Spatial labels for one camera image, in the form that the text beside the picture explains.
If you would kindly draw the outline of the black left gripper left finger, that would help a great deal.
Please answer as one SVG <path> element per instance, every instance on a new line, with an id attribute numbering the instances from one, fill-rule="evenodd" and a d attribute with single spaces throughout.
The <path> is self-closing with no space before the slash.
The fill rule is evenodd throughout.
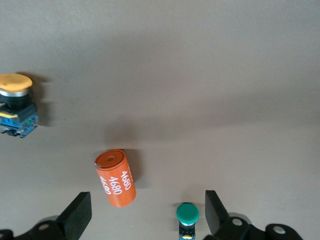
<path id="1" fill-rule="evenodd" d="M 78 240 L 92 219 L 90 192 L 80 192 L 55 219 L 44 220 L 27 232 L 14 236 L 10 229 L 2 229 L 2 240 Z"/>

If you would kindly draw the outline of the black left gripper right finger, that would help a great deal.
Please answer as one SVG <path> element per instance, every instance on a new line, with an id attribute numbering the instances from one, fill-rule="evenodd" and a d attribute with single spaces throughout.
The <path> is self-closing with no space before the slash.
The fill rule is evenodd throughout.
<path id="1" fill-rule="evenodd" d="M 205 191 L 206 240 L 302 240 L 290 226 L 271 223 L 260 230 L 239 216 L 230 216 L 214 190 Z"/>

